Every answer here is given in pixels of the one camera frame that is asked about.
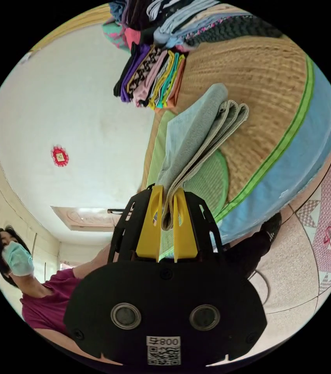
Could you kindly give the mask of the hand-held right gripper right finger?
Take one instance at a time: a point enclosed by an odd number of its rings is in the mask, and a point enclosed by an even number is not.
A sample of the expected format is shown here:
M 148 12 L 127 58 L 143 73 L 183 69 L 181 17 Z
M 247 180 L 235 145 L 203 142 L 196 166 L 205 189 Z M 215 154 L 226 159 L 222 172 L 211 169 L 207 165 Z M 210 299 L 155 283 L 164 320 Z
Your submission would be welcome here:
M 192 221 L 185 192 L 179 188 L 173 199 L 174 260 L 194 259 L 197 256 Z

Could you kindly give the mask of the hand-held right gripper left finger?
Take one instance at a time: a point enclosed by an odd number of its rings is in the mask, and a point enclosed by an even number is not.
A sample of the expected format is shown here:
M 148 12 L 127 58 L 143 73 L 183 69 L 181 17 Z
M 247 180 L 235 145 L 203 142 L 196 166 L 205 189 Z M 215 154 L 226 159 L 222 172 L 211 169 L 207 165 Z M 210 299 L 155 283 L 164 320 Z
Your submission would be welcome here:
M 153 185 L 144 191 L 144 219 L 136 255 L 139 258 L 159 259 L 161 240 L 161 220 L 163 209 L 163 186 Z

